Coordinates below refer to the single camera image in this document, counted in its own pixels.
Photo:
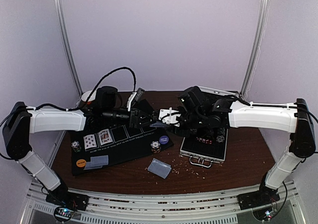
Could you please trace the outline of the poker chip stack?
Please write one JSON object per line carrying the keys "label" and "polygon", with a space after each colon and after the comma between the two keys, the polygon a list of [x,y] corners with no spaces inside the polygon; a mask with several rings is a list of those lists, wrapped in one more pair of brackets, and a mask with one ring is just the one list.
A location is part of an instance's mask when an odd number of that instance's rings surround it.
{"label": "poker chip stack", "polygon": [[151,150],[153,153],[158,153],[161,151],[161,144],[158,141],[153,141],[151,143]]}
{"label": "poker chip stack", "polygon": [[80,143],[78,141],[73,141],[71,143],[71,147],[72,147],[72,150],[75,152],[75,153],[78,153],[78,152],[81,152],[81,146],[80,146]]}

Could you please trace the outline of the chip row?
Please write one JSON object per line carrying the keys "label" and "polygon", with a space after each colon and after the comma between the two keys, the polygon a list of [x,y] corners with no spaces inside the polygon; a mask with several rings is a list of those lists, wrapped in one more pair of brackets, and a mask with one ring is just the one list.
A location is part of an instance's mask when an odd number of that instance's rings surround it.
{"label": "chip row", "polygon": [[218,143],[223,143],[224,140],[225,140],[225,134],[226,134],[226,129],[225,128],[217,129],[216,141]]}

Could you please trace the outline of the aluminium poker case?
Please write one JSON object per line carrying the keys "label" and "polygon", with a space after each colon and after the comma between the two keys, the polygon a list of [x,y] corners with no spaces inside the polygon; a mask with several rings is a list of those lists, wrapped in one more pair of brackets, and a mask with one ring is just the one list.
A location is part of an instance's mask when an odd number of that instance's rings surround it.
{"label": "aluminium poker case", "polygon": [[[214,99],[227,99],[228,100],[228,114],[230,113],[230,106],[235,101],[241,101],[241,95],[233,91],[222,91],[210,88],[199,87],[203,92],[205,98]],[[218,143],[216,141],[217,130],[206,137],[191,135],[189,137],[184,137],[181,148],[180,155],[189,158],[189,163],[196,166],[201,166],[204,168],[210,168],[214,163],[222,164],[225,161],[227,141],[228,141],[228,129],[229,129],[229,117],[228,117],[228,127],[226,129],[225,140],[223,143]],[[200,143],[196,140],[196,137],[202,137],[207,139],[212,139],[213,143],[211,145]]]}

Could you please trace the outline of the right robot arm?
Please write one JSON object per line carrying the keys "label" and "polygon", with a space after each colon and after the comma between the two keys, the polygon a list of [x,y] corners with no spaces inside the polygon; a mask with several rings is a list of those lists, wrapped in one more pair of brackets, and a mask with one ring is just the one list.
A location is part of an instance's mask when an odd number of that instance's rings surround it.
{"label": "right robot arm", "polygon": [[174,133],[186,136],[190,131],[211,132],[215,128],[265,128],[289,133],[290,143],[275,165],[267,171],[255,201],[265,205],[299,163],[316,152],[314,125],[303,99],[295,103],[261,104],[246,102],[236,96],[215,101],[207,98],[181,97],[177,109],[169,108],[161,120],[173,126]]}

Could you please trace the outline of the orange big blind button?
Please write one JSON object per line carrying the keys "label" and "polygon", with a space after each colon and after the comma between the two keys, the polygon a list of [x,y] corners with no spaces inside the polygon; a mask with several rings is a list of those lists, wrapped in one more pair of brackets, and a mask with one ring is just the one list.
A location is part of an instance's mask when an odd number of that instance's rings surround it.
{"label": "orange big blind button", "polygon": [[79,159],[76,161],[76,166],[79,168],[85,168],[86,166],[86,160],[85,159]]}

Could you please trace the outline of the black poker mat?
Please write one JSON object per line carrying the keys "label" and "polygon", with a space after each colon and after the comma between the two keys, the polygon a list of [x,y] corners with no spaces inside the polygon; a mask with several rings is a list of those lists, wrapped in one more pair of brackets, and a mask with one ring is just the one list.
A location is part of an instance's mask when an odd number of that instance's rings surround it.
{"label": "black poker mat", "polygon": [[[152,113],[154,112],[153,107],[145,99],[138,102],[132,108],[137,107],[151,108]],[[69,132],[71,143],[73,141],[78,141],[81,146],[81,152],[75,153],[72,150],[71,160],[73,176],[81,175],[91,171],[77,167],[76,161],[79,159],[85,159],[86,162],[89,162],[92,156],[108,155],[109,164],[102,166],[102,168],[107,166],[114,166],[154,154],[151,150],[151,143],[153,141],[159,142],[159,138],[161,136],[168,136],[166,130],[163,128],[155,128],[150,126],[144,126],[141,128],[129,128],[128,125],[107,125],[99,116],[100,112],[98,112],[96,109],[96,101],[93,101],[92,103],[87,105],[85,107],[85,111],[89,112],[89,116],[86,119],[87,124],[85,125],[84,130],[80,132]],[[101,146],[98,133],[105,129],[109,130],[113,142],[111,144]],[[86,135],[95,135],[97,143],[96,148],[85,150],[83,138]],[[161,145],[161,151],[171,146],[173,146],[173,142],[171,141],[171,139],[169,139],[168,144]]]}

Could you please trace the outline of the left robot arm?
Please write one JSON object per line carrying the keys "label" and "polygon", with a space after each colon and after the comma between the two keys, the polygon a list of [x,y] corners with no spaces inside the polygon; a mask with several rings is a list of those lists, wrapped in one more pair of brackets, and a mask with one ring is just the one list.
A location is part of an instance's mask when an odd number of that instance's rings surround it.
{"label": "left robot arm", "polygon": [[71,194],[62,179],[43,161],[29,144],[30,134],[46,131],[88,131],[94,123],[127,124],[131,128],[148,126],[154,122],[151,113],[142,108],[110,108],[82,106],[72,109],[43,104],[28,107],[17,102],[1,122],[7,155],[1,157],[19,162],[47,189],[60,206],[71,202]]}

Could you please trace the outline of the playing card deck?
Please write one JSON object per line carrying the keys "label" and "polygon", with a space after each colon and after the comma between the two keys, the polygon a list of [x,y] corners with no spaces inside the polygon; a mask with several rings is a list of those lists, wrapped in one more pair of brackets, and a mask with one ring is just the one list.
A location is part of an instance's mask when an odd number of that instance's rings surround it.
{"label": "playing card deck", "polygon": [[167,129],[170,127],[170,125],[163,123],[159,119],[159,110],[156,110],[152,113],[152,122],[150,124],[150,127]]}

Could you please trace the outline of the purple small blind button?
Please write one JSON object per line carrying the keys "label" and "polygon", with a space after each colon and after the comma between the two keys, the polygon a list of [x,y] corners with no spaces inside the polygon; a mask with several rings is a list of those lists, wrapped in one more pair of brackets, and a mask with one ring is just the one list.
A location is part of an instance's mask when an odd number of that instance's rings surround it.
{"label": "purple small blind button", "polygon": [[169,137],[168,136],[161,136],[159,138],[159,143],[161,145],[166,145],[166,144],[168,144],[168,142],[169,142]]}

